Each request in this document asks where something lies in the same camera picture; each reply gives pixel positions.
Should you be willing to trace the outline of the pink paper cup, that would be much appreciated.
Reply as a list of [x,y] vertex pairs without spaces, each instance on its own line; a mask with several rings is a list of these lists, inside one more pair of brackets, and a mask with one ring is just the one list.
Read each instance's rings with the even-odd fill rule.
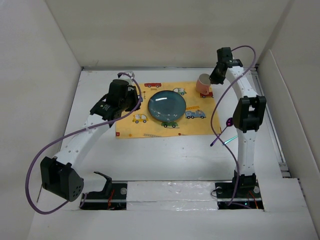
[[210,75],[206,73],[202,73],[196,81],[196,86],[195,86],[196,91],[200,94],[208,95],[210,92],[210,87],[211,87]]

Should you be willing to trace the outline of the dark blue ceramic plate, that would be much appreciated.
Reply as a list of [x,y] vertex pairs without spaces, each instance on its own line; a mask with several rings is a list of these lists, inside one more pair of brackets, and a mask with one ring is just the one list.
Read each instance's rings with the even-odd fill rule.
[[180,119],[186,111],[185,99],[172,90],[162,90],[155,93],[148,101],[149,114],[160,122],[174,122]]

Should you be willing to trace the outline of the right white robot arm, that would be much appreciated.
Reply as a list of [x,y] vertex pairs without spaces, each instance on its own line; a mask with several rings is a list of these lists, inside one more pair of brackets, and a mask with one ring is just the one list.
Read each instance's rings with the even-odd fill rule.
[[243,197],[252,191],[256,185],[256,171],[254,167],[256,136],[263,123],[267,100],[258,95],[246,77],[249,68],[244,69],[240,59],[235,59],[230,47],[217,50],[217,63],[209,76],[212,85],[230,82],[225,92],[217,102],[219,105],[223,97],[232,88],[238,103],[232,116],[233,126],[236,128],[238,139],[237,156],[230,151],[235,160],[235,170],[232,182],[227,187],[221,187],[221,193],[231,193],[226,199],[233,201],[236,197]]

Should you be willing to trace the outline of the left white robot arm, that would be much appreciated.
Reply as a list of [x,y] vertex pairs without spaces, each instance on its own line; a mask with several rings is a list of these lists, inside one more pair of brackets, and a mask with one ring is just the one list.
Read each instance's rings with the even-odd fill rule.
[[79,174],[80,166],[98,139],[114,122],[123,119],[122,113],[140,108],[138,84],[128,73],[119,74],[105,94],[89,111],[83,128],[52,158],[40,163],[42,187],[69,201],[75,201],[85,186]]

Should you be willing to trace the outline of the purple metallic spoon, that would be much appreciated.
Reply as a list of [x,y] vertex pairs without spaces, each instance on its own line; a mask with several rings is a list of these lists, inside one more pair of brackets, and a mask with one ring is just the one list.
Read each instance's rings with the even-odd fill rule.
[[[218,134],[218,137],[220,137],[225,132],[225,130],[227,128],[232,127],[233,125],[234,125],[233,118],[232,117],[228,118],[226,123],[225,123],[224,129],[221,131],[220,134]],[[210,147],[212,147],[218,141],[218,137],[216,137],[215,140],[210,144]]]

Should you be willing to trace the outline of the yellow car-print placemat cloth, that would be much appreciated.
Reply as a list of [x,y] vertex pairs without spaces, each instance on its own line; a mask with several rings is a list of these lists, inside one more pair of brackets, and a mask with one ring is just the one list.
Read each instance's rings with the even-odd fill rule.
[[207,94],[202,94],[191,81],[147,82],[139,86],[140,109],[115,124],[118,139],[221,133],[211,88]]

